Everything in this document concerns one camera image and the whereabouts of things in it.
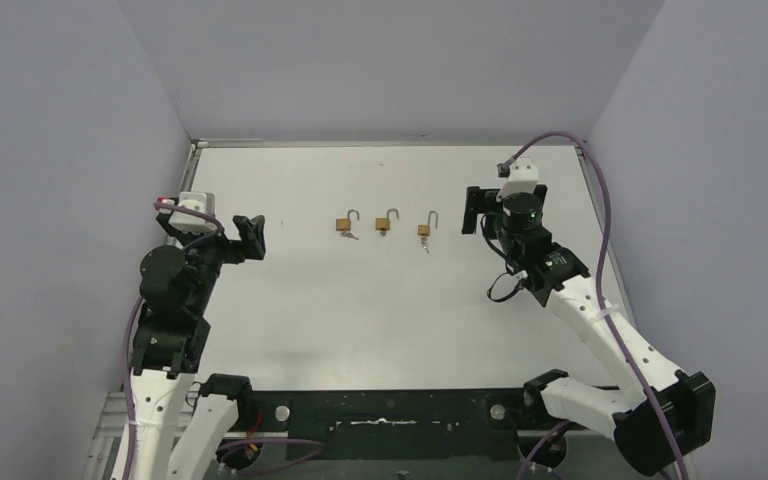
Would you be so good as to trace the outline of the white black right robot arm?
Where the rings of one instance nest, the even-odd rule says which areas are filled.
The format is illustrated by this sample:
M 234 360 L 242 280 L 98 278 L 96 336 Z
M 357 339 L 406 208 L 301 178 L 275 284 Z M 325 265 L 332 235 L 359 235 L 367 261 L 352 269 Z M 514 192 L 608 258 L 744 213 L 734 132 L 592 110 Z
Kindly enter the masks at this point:
M 542 224 L 546 186 L 504 196 L 471 186 L 462 232 L 480 232 L 527 291 L 559 318 L 607 371 L 606 390 L 551 370 L 524 385 L 524 417 L 538 427 L 568 420 L 613 441 L 626 462 L 651 477 L 712 437 L 716 389 L 663 356 L 598 294 L 585 264 Z

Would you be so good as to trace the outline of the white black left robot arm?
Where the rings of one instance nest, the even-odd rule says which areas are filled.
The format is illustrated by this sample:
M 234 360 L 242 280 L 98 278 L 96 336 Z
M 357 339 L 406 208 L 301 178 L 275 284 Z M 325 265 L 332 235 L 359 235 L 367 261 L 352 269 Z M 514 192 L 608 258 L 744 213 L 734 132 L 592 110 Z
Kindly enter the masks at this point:
M 212 215 L 176 206 L 156 217 L 173 245 L 151 250 L 140 263 L 139 297 L 124 348 L 126 420 L 114 479 L 194 479 L 224 433 L 255 416 L 245 376 L 213 374 L 183 436 L 178 420 L 201 364 L 211 325 L 205 312 L 224 265 L 266 256 L 265 219 L 235 216 L 238 236 L 226 236 Z

